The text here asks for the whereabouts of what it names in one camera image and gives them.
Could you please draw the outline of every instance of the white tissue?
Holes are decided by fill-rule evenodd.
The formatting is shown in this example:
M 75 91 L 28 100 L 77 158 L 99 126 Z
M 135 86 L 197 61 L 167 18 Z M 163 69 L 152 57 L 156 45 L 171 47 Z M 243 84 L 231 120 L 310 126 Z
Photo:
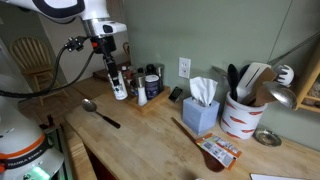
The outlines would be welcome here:
M 190 79 L 190 91 L 194 98 L 194 101 L 204 107 L 209 107 L 216 93 L 216 87 L 218 82 L 202 78 L 195 77 Z

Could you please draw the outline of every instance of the wall outlet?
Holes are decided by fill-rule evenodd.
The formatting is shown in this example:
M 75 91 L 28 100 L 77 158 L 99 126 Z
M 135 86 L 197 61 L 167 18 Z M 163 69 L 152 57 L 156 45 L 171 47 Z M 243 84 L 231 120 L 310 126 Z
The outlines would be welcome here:
M 179 76 L 189 79 L 191 59 L 179 57 Z

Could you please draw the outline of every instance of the seasoning packet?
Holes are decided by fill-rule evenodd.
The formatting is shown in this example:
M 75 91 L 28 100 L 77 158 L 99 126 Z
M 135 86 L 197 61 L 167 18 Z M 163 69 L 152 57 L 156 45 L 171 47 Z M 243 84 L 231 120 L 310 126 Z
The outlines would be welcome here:
M 212 133 L 198 139 L 196 143 L 215 157 L 228 170 L 231 170 L 242 153 L 234 145 Z

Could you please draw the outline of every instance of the spice rack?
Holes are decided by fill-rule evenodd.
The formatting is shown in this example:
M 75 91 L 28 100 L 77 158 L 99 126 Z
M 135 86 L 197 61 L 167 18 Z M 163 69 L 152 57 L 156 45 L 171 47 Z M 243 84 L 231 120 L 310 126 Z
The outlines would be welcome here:
M 309 111 L 320 113 L 320 108 L 316 106 L 309 106 L 303 104 L 303 100 L 313 100 L 320 102 L 320 97 L 309 96 L 308 92 L 312 88 L 312 85 L 316 82 L 318 76 L 320 75 L 320 43 L 316 47 L 314 53 L 312 54 L 302 76 L 300 77 L 295 94 L 297 96 L 297 107 L 296 110 L 306 109 Z
M 128 103 L 132 108 L 140 111 L 142 114 L 149 112 L 153 109 L 158 103 L 167 99 L 170 94 L 170 87 L 164 86 L 164 90 L 158 94 L 156 97 L 148 101 L 145 105 L 138 105 L 138 97 L 128 93 L 128 97 L 126 98 L 126 103 Z

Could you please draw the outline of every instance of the tissue box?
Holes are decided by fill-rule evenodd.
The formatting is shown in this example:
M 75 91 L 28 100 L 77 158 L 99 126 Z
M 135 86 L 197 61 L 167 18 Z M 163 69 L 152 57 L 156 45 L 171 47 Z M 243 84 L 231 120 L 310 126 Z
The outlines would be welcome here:
M 183 100 L 182 121 L 199 136 L 216 124 L 219 105 L 213 100 L 210 107 L 202 107 L 189 97 Z

